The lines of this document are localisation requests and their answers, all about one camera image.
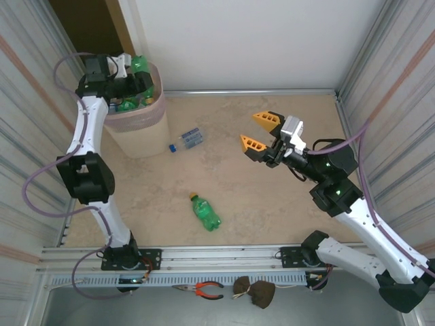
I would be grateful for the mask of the translucent pink bin liner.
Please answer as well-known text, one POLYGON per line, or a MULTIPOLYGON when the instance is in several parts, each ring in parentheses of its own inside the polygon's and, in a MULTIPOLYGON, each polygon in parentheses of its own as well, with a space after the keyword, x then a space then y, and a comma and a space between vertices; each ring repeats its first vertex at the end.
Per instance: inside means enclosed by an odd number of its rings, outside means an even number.
POLYGON ((135 110, 110 113, 104 126, 115 133, 137 131, 159 123, 166 112, 163 83, 157 66, 149 62, 150 75, 154 82, 154 102, 135 110))

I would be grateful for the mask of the beige ribbed plastic bin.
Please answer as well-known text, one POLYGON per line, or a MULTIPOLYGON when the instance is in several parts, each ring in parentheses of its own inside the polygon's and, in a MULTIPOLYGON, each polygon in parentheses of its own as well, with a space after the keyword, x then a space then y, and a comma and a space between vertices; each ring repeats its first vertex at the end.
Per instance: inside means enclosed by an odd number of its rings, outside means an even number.
POLYGON ((105 127, 121 150, 130 158, 155 156, 169 148, 171 137, 167 113, 162 120, 150 128, 115 133, 105 127))

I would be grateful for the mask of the clear bottle grey blue label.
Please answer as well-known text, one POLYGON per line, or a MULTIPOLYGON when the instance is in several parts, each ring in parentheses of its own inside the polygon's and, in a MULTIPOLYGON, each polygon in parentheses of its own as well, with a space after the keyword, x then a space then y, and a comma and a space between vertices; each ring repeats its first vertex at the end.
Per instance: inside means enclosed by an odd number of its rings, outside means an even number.
POLYGON ((192 149, 197 145, 200 145, 204 141, 203 132, 199 128, 193 128, 181 136, 179 136, 174 143, 169 145, 171 153, 175 153, 182 150, 192 149))

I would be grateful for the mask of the brown wooden door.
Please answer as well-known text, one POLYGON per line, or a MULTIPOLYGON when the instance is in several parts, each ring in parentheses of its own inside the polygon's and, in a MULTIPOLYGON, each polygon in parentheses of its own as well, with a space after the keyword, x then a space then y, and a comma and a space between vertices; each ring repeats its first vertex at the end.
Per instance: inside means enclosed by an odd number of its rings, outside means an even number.
POLYGON ((48 0, 78 52, 136 54, 119 0, 48 0))

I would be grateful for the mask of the small black controller board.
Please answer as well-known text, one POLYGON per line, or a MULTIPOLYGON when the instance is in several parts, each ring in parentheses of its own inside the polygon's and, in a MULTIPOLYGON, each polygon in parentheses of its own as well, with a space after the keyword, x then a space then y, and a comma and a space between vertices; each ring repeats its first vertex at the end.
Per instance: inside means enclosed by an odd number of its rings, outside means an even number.
POLYGON ((321 272, 306 272, 306 288, 311 291, 322 290, 328 284, 328 273, 325 271, 321 272))
POLYGON ((141 285, 145 284, 149 276, 142 275, 138 277, 120 277, 116 289, 120 293, 130 293, 136 291, 141 285))

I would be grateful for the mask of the brown cloth bundle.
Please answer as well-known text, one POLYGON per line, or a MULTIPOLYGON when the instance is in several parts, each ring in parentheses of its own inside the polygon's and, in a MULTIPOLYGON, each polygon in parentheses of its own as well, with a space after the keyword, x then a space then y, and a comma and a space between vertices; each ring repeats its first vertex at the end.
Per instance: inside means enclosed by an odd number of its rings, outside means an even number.
POLYGON ((248 276, 242 276, 236 279, 232 289, 234 299, 243 295, 249 295, 252 304, 261 309, 269 307, 276 291, 274 283, 265 280, 257 280, 251 283, 248 276))

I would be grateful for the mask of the aluminium frame rail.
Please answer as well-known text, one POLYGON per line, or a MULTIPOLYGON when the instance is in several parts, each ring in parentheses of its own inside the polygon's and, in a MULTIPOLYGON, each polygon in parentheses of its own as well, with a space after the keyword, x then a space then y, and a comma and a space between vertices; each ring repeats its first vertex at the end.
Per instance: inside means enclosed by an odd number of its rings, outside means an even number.
POLYGON ((346 108, 347 106, 344 102, 337 98, 336 100, 336 108, 338 111, 338 116, 340 122, 343 127, 343 131, 347 138, 353 137, 357 134, 361 129, 364 128, 364 132, 362 136, 351 143, 351 147, 355 150, 357 161, 359 164, 358 168, 358 181, 361 183, 362 191, 367 197, 368 205, 373 210, 374 213, 377 214, 377 219, 380 220, 380 216, 377 207, 377 203, 375 200, 375 193, 372 189, 372 185, 370 184, 369 174, 370 174, 370 142, 372 141, 373 136, 375 135, 374 122, 368 122, 367 119, 363 119, 363 122, 358 122, 357 126, 352 126, 350 122, 350 118, 347 117, 346 108))
POLYGON ((63 247, 66 243, 67 236, 69 234, 69 230, 70 230, 70 226, 71 226, 71 220, 72 220, 71 213, 75 210, 75 205, 76 205, 76 199, 74 199, 74 198, 70 199, 69 206, 67 208, 67 212, 69 213, 69 215, 67 215, 65 217, 62 232, 60 234, 60 238, 59 238, 57 247, 63 247))
POLYGON ((329 88, 292 88, 292 89, 257 89, 257 90, 170 90, 166 97, 191 96, 293 96, 293 95, 331 95, 336 91, 329 88))

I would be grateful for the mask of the aluminium corner post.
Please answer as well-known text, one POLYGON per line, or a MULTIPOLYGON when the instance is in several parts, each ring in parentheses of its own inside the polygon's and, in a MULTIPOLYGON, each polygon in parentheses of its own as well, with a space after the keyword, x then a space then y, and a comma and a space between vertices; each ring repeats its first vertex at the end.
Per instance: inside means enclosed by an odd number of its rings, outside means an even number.
POLYGON ((381 6, 380 12, 375 18, 354 61, 346 72, 342 82, 335 90, 338 100, 342 101, 348 96, 362 70, 366 66, 370 56, 375 52, 376 47, 380 44, 381 39, 386 33, 386 30, 391 24, 396 12, 401 9, 404 3, 405 0, 384 1, 384 4, 381 6))
POLYGON ((79 51, 73 45, 49 0, 34 1, 48 42, 41 50, 44 68, 47 69, 46 76, 63 97, 69 97, 73 103, 77 103, 75 90, 84 76, 82 60, 85 56, 78 55, 79 51))

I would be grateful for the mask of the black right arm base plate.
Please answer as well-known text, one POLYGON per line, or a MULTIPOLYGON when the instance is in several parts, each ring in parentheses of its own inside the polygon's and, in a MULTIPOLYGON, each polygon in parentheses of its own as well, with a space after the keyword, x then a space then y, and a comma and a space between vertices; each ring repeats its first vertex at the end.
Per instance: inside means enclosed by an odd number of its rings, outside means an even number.
POLYGON ((314 249, 302 246, 280 247, 275 257, 281 262, 282 268, 304 270, 327 270, 335 265, 323 262, 314 249))

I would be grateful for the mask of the wide aluminium mounting rail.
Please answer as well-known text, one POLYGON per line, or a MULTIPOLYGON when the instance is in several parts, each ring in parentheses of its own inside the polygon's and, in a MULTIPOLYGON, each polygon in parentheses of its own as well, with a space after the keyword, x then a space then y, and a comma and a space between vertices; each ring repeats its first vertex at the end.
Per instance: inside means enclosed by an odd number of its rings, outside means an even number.
MULTIPOLYGON (((278 259, 282 244, 239 246, 162 247, 160 269, 156 273, 254 272, 266 274, 280 271, 324 271, 324 267, 283 268, 278 259)), ((45 248, 38 274, 70 274, 79 258, 94 247, 45 248)))

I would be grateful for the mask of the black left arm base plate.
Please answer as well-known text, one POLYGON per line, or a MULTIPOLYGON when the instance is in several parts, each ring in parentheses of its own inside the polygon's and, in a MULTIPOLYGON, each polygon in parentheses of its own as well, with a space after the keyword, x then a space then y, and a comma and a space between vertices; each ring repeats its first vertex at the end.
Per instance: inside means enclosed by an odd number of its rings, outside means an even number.
POLYGON ((138 249, 127 251, 121 248, 104 250, 101 262, 103 271, 159 270, 161 249, 138 249))

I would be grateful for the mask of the orange handled pliers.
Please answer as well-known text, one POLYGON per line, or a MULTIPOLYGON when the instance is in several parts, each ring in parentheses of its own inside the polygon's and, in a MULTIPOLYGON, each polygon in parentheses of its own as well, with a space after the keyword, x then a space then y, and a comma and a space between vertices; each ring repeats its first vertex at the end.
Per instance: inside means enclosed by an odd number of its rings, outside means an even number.
POLYGON ((219 287, 220 289, 224 288, 223 284, 221 284, 219 282, 212 281, 212 280, 201 282, 201 283, 196 283, 195 285, 173 285, 172 288, 178 289, 180 291, 193 292, 193 293, 195 293, 196 296, 199 296, 203 299, 211 300, 211 301, 216 301, 216 300, 220 300, 220 299, 224 298, 223 295, 210 295, 210 294, 203 292, 202 288, 208 287, 208 286, 219 287))

